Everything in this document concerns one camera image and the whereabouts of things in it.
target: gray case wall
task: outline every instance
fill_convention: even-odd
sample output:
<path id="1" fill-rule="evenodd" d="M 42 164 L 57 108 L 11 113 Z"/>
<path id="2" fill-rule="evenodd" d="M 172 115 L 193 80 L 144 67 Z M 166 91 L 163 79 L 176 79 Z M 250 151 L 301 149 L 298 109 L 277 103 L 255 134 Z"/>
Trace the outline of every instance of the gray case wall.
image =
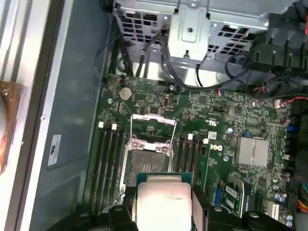
<path id="1" fill-rule="evenodd" d="M 65 6 L 63 12 L 63 20 L 69 18 L 64 49 L 62 54 L 56 50 L 53 59 L 52 69 L 59 68 L 56 88 L 53 96 L 47 95 L 54 99 L 30 223 L 34 231 L 46 230 L 82 201 L 100 92 L 94 58 L 110 37 L 111 17 L 102 11 L 98 0 L 70 2 L 71 15 L 67 17 L 70 10 Z M 65 34 L 63 27 L 57 46 L 63 44 L 61 33 Z M 52 137 L 59 134 L 62 137 L 57 163 L 48 166 Z"/>

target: blue connector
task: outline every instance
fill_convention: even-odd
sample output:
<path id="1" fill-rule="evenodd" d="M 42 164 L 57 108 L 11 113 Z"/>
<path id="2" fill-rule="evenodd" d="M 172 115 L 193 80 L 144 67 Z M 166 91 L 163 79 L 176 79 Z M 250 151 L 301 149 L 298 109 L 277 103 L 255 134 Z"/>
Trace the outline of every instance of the blue connector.
<path id="1" fill-rule="evenodd" d="M 221 188 L 217 187 L 215 192 L 214 205 L 220 205 L 220 199 L 221 199 Z"/>

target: chipset heatsink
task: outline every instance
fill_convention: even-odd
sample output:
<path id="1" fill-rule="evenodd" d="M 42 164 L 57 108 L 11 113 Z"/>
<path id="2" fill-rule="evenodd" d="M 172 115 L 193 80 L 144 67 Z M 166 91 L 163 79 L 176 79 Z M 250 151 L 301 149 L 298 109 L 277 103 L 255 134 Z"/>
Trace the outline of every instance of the chipset heatsink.
<path id="1" fill-rule="evenodd" d="M 267 167 L 269 141 L 239 137 L 235 163 L 253 167 Z"/>

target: black ram slot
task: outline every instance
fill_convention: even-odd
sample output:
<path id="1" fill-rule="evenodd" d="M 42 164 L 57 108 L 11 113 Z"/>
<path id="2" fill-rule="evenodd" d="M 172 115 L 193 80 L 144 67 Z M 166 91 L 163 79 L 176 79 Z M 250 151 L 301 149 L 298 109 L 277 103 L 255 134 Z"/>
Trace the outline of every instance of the black ram slot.
<path id="1" fill-rule="evenodd" d="M 190 157 L 190 149 L 191 149 L 191 142 L 190 141 L 186 141 L 185 143 L 185 151 L 183 154 L 183 161 L 182 161 L 182 168 L 181 168 L 181 172 L 187 172 L 188 166 L 189 166 L 189 157 Z"/>
<path id="2" fill-rule="evenodd" d="M 92 187 L 92 197 L 91 197 L 91 209 L 94 211 L 96 209 L 96 202 L 97 202 L 97 193 L 100 186 L 100 179 L 101 179 L 101 170 L 103 166 L 103 159 L 104 156 L 102 155 L 103 149 L 106 146 L 109 136 L 110 136 L 110 128 L 105 127 L 103 130 L 101 130 L 100 138 L 99 138 L 99 149 L 97 154 L 97 160 L 96 160 L 96 167 L 95 171 L 93 173 L 94 175 L 94 183 Z"/>
<path id="3" fill-rule="evenodd" d="M 180 172 L 180 161 L 181 161 L 181 158 L 183 156 L 182 152 L 183 152 L 183 149 L 184 149 L 184 143 L 185 143 L 185 139 L 180 138 L 177 161 L 176 161 L 176 165 L 175 165 L 175 172 Z"/>
<path id="4" fill-rule="evenodd" d="M 118 144 L 116 145 L 116 150 L 115 150 L 115 158 L 114 158 L 114 164 L 113 164 L 113 171 L 111 174 L 111 187 L 110 187 L 110 197 L 109 197 L 109 204 L 113 204 L 113 198 L 116 193 L 116 182 L 117 182 L 117 176 L 119 175 L 119 170 L 121 169 L 119 164 L 121 160 L 121 149 L 123 145 L 123 137 L 124 137 L 124 132 L 123 130 L 119 130 L 118 132 Z"/>
<path id="5" fill-rule="evenodd" d="M 107 206 L 107 197 L 109 193 L 109 187 L 110 187 L 110 176 L 111 176 L 111 170 L 112 170 L 112 163 L 115 156 L 115 150 L 116 150 L 116 143 L 117 143 L 117 131 L 113 130 L 111 135 L 111 140 L 109 142 L 109 149 L 108 149 L 108 158 L 106 163 L 106 171 L 104 173 L 104 187 L 101 188 L 102 193 L 100 196 L 102 197 L 100 206 L 102 212 L 103 208 Z"/>
<path id="6" fill-rule="evenodd" d="M 109 136 L 106 139 L 106 143 L 104 143 L 104 146 L 102 147 L 101 156 L 102 156 L 102 165 L 99 172 L 99 186 L 97 188 L 97 200 L 95 205 L 95 213 L 100 214 L 101 210 L 101 204 L 102 204 L 102 190 L 103 190 L 103 182 L 106 172 L 106 165 L 107 165 L 107 158 L 108 158 L 108 151 L 109 151 L 109 143 L 111 138 L 111 131 L 109 131 Z"/>
<path id="7" fill-rule="evenodd" d="M 186 172 L 191 172 L 193 174 L 193 158 L 196 155 L 196 147 L 197 147 L 198 141 L 191 141 L 191 148 L 189 150 L 189 159 L 187 163 L 187 169 Z"/>
<path id="8" fill-rule="evenodd" d="M 202 151 L 202 142 L 201 141 L 197 141 L 196 144 L 196 152 L 195 155 L 193 157 L 193 168 L 192 168 L 192 174 L 193 174 L 193 180 L 192 183 L 195 184 L 197 183 L 198 180 L 198 176 L 197 176 L 197 172 L 199 170 L 199 159 L 200 159 L 200 155 L 201 155 L 201 151 Z"/>

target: green circuit board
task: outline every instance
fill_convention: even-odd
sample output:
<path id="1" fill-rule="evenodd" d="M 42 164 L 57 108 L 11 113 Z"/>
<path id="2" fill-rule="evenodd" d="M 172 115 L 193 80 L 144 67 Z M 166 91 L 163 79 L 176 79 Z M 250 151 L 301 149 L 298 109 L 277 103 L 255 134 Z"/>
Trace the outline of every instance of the green circuit board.
<path id="1" fill-rule="evenodd" d="M 177 122 L 172 143 L 173 169 L 184 169 L 189 157 L 183 157 L 181 153 L 189 151 L 191 155 L 197 155 L 191 161 L 198 162 L 192 174 L 195 183 L 201 186 L 211 203 L 215 202 L 217 185 L 225 182 L 230 174 L 246 179 L 252 186 L 252 195 L 258 193 L 263 196 L 264 211 L 267 210 L 267 201 L 273 201 L 273 185 L 284 190 L 285 182 L 279 179 L 278 174 L 283 169 L 286 138 L 286 129 L 281 127 L 281 123 L 289 116 L 288 106 L 276 109 L 273 101 L 262 102 L 262 105 L 255 101 L 232 103 L 219 97 L 217 92 L 191 93 L 176 87 L 170 88 L 170 84 L 165 82 L 143 78 L 108 75 L 106 79 L 108 87 L 103 88 L 99 102 L 84 197 L 84 205 L 92 210 L 100 210 L 97 208 L 98 202 L 103 200 L 97 193 L 100 190 L 107 188 L 111 191 L 105 193 L 105 198 L 112 194 L 105 205 L 117 201 L 123 168 L 125 181 L 129 182 L 133 157 L 129 152 L 127 162 L 123 165 L 123 153 L 130 138 L 132 114 L 157 114 Z M 131 90 L 129 99 L 120 97 L 119 91 L 123 88 Z M 246 99 L 246 95 L 241 93 L 225 92 L 224 95 L 235 101 Z M 110 124 L 110 127 L 117 124 L 117 129 L 121 131 L 104 140 L 102 123 L 104 126 Z M 149 120 L 134 122 L 132 133 L 139 139 L 165 142 L 171 139 L 172 130 L 173 126 Z M 265 166 L 238 164 L 239 137 L 268 141 L 269 153 Z M 105 157 L 105 168 L 102 167 L 104 157 L 101 156 L 103 150 L 100 147 L 100 143 L 104 142 L 115 146 L 111 151 L 114 157 Z M 168 158 L 161 161 L 164 163 L 161 171 L 168 169 L 168 162 Z M 281 217 L 279 220 L 285 223 L 286 220 Z"/>

